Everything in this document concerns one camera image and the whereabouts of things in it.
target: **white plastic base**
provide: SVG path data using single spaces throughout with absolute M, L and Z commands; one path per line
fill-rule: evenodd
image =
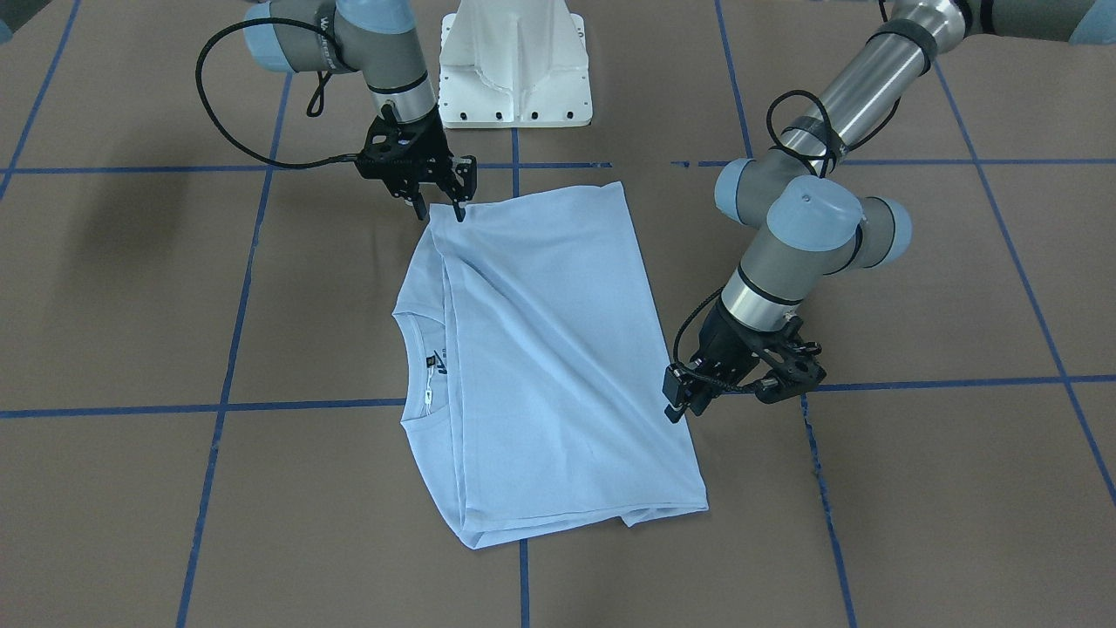
M 503 7 L 499 0 L 469 2 L 462 0 L 461 10 L 442 20 L 439 107 L 444 126 L 589 124 L 585 20 L 570 13 L 562 0 L 519 0 Z

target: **light blue joint cap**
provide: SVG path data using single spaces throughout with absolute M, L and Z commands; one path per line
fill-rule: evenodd
M 892 218 L 895 220 L 895 236 L 892 238 L 892 248 L 887 250 L 887 254 L 884 257 L 883 261 L 876 263 L 876 265 L 883 265 L 884 263 L 895 261 L 901 254 L 906 252 L 906 248 L 911 245 L 913 226 L 911 224 L 911 214 L 907 213 L 905 206 L 892 199 L 885 199 L 882 196 L 876 197 L 884 201 L 887 209 L 892 210 Z
M 730 161 L 721 170 L 721 174 L 716 177 L 716 184 L 713 185 L 713 202 L 716 203 L 716 207 L 721 210 L 721 213 L 741 224 L 743 222 L 740 220 L 740 211 L 737 209 L 737 189 L 740 187 L 740 176 L 744 173 L 744 166 L 752 161 L 756 160 L 740 157 Z
M 860 200 L 828 178 L 802 174 L 768 211 L 771 234 L 798 250 L 825 251 L 845 245 L 864 218 Z
M 1069 36 L 1070 44 L 1116 44 L 1116 0 L 1097 0 Z
M 383 35 L 402 35 L 415 27 L 407 0 L 337 0 L 337 12 L 357 28 Z
M 271 2 L 253 4 L 252 8 L 244 13 L 246 20 L 257 20 L 270 17 Z M 248 51 L 252 54 L 252 58 L 256 59 L 256 62 L 260 64 L 263 69 L 269 69 L 271 71 L 295 71 L 290 67 L 290 62 L 287 61 L 287 55 L 282 52 L 282 47 L 279 46 L 279 38 L 276 37 L 275 25 L 261 23 L 259 26 L 250 26 L 246 28 L 244 44 L 248 45 Z

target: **white mounting plate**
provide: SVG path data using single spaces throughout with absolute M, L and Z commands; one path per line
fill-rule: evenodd
M 575 13 L 569 17 L 584 48 L 585 19 Z M 455 18 L 456 13 L 442 18 L 443 46 Z M 437 90 L 442 125 L 446 128 L 557 128 L 585 126 L 593 120 L 587 69 L 551 71 L 527 94 L 518 112 L 511 93 L 485 85 L 472 69 L 442 66 Z

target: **folded shirt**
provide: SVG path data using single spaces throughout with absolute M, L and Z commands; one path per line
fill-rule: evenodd
M 415 462 L 471 549 L 708 509 L 619 183 L 431 206 L 393 312 Z

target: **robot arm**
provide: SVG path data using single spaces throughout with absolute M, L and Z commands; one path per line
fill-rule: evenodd
M 1090 42 L 1108 42 L 1104 38 L 1113 37 L 1114 21 L 1110 0 L 897 0 L 892 18 L 782 131 L 773 149 L 730 163 L 718 178 L 721 211 L 759 233 L 714 297 L 698 351 L 666 369 L 666 416 L 677 422 L 687 408 L 701 415 L 730 390 L 773 404 L 821 383 L 826 373 L 815 358 L 820 348 L 798 336 L 799 303 L 822 276 L 887 263 L 911 239 L 911 219 L 901 204 L 856 197 L 824 176 L 870 137 L 876 122 L 937 55 L 968 35 L 1071 41 L 1097 23 L 1101 40 Z M 737 386 L 760 363 L 768 374 Z
M 477 158 L 450 152 L 407 0 L 272 0 L 252 7 L 246 18 L 292 20 L 327 33 L 259 22 L 244 38 L 266 69 L 360 71 L 378 113 L 354 158 L 360 175 L 383 180 L 420 220 L 427 209 L 419 185 L 434 183 L 464 220 L 463 203 L 477 190 Z

